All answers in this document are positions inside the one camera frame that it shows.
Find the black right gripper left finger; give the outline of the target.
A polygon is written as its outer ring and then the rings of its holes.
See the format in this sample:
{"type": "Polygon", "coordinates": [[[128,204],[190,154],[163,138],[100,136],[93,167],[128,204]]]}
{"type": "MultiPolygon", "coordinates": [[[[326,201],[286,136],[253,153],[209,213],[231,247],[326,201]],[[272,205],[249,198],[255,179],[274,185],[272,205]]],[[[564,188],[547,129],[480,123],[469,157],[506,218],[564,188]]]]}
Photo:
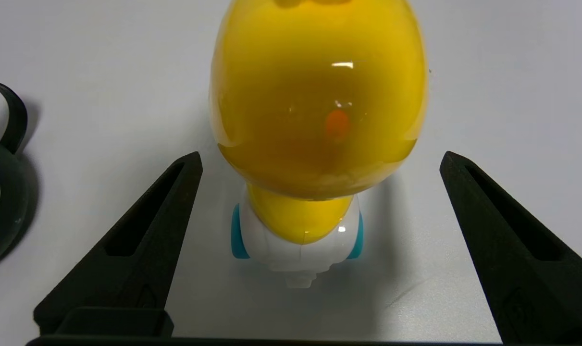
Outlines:
{"type": "Polygon", "coordinates": [[[77,308],[165,307],[203,167],[175,160],[34,309],[41,335],[77,308]]]}

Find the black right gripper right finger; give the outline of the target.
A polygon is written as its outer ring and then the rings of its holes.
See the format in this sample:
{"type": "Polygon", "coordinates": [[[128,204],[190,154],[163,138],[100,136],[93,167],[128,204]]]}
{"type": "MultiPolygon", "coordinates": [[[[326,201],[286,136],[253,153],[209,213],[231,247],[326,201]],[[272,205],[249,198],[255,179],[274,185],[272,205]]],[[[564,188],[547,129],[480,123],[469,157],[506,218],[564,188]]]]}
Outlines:
{"type": "Polygon", "coordinates": [[[468,158],[440,175],[502,342],[582,345],[582,258],[468,158]]]}

